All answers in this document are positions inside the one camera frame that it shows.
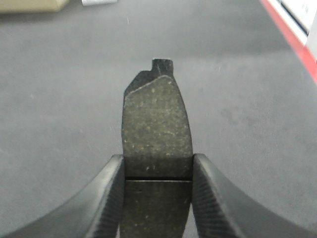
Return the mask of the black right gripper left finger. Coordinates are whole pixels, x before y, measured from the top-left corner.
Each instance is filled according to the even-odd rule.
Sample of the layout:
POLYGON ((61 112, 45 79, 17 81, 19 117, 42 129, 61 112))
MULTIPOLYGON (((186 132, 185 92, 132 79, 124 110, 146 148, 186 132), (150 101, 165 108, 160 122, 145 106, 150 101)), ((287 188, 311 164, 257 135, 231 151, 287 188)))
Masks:
POLYGON ((115 238, 124 197, 124 160, 113 155, 75 196, 7 238, 115 238))

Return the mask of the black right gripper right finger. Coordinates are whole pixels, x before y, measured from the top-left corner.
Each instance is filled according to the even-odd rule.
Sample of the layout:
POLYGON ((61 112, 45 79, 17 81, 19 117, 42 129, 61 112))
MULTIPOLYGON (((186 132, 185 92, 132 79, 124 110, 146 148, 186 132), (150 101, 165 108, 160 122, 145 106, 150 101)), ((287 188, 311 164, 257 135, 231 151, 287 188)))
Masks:
POLYGON ((249 197, 204 154, 193 159, 192 207, 201 238, 315 238, 249 197))

